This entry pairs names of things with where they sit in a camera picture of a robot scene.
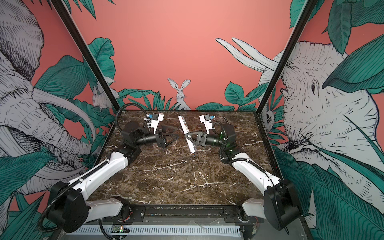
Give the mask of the white remote control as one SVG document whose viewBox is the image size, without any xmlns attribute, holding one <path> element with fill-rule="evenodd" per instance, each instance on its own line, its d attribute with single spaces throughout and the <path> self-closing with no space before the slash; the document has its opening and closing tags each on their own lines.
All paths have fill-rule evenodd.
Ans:
<svg viewBox="0 0 384 240">
<path fill-rule="evenodd" d="M 181 127 L 182 127 L 184 134 L 189 133 L 190 131 L 189 131 L 189 128 L 188 128 L 187 123 L 185 121 L 185 118 L 183 116 L 179 116 L 178 118 L 179 118 L 179 121 L 180 121 L 180 124 L 181 124 Z M 196 153 L 195 146 L 193 146 L 191 143 L 188 143 L 188 141 L 187 141 L 187 144 L 189 146 L 190 152 L 194 155 Z"/>
</svg>

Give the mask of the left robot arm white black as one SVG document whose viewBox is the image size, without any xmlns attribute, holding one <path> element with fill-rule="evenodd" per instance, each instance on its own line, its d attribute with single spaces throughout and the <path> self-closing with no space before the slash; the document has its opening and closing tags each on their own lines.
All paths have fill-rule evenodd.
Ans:
<svg viewBox="0 0 384 240">
<path fill-rule="evenodd" d="M 88 200 L 90 195 L 114 174 L 132 164 L 142 152 L 141 146 L 157 144 L 165 149 L 170 145 L 167 137 L 172 137 L 174 142 L 179 136 L 176 134 L 176 127 L 159 127 L 154 120 L 144 127 L 137 122 L 128 122 L 119 131 L 123 141 L 110 153 L 109 158 L 68 183 L 58 182 L 51 188 L 49 203 L 37 223 L 40 232 L 63 230 L 72 233 L 94 220 L 116 217 L 119 222 L 124 223 L 131 219 L 130 202 L 123 197 L 92 202 Z"/>
</svg>

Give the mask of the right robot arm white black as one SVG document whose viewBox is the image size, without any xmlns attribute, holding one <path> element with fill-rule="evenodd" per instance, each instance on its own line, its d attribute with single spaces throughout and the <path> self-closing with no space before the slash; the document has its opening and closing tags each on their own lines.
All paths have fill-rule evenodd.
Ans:
<svg viewBox="0 0 384 240">
<path fill-rule="evenodd" d="M 303 214 L 294 184 L 282 180 L 254 162 L 237 144 L 234 126 L 222 124 L 220 134 L 204 132 L 185 133 L 185 138 L 194 146 L 219 147 L 223 164 L 230 165 L 247 177 L 263 194 L 263 200 L 248 199 L 241 204 L 246 218 L 267 220 L 276 230 L 282 230 Z"/>
</svg>

